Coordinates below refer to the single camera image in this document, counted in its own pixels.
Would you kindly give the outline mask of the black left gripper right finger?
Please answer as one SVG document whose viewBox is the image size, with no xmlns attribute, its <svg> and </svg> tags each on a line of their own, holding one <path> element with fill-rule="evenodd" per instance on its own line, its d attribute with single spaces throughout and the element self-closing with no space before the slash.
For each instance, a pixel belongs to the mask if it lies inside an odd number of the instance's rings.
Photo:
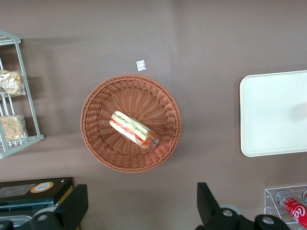
<svg viewBox="0 0 307 230">
<path fill-rule="evenodd" d="M 220 207 L 205 182 L 197 183 L 197 209 L 202 221 L 198 230 L 288 229 L 281 219 L 272 215 L 258 215 L 251 221 L 229 207 Z"/>
</svg>

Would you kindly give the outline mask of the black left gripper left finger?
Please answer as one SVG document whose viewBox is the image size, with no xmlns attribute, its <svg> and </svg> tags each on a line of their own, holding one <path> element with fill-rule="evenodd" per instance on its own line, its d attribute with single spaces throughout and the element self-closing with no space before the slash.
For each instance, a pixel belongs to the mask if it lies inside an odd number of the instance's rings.
<svg viewBox="0 0 307 230">
<path fill-rule="evenodd" d="M 44 211 L 16 230 L 75 230 L 88 211 L 86 184 L 77 185 L 53 211 Z"/>
</svg>

